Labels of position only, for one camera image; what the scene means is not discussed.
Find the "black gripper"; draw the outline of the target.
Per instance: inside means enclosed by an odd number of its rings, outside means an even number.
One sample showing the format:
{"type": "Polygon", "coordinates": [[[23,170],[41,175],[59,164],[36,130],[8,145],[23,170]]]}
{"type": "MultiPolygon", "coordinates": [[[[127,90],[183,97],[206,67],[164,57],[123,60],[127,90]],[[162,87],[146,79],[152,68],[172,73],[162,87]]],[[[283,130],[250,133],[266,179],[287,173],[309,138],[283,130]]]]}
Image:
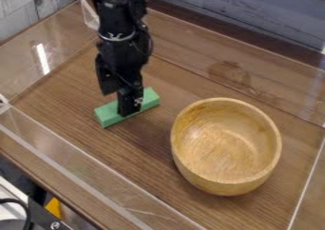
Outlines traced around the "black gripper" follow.
{"type": "Polygon", "coordinates": [[[147,32],[138,32],[130,38],[122,38],[122,34],[99,37],[95,58],[99,87],[103,95],[118,91],[118,114],[127,117],[142,107],[140,70],[152,53],[152,39],[147,32]]]}

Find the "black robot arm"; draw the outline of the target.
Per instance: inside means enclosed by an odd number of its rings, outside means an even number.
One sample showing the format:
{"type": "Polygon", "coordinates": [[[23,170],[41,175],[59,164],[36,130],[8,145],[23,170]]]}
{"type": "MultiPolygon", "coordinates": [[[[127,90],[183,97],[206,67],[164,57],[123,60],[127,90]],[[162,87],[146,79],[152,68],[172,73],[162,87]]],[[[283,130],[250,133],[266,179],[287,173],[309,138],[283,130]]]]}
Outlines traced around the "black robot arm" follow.
{"type": "Polygon", "coordinates": [[[104,95],[116,94],[120,116],[140,111],[140,70],[152,54],[152,39],[143,23],[146,0],[91,0],[99,17],[95,58],[98,83],[104,95]]]}

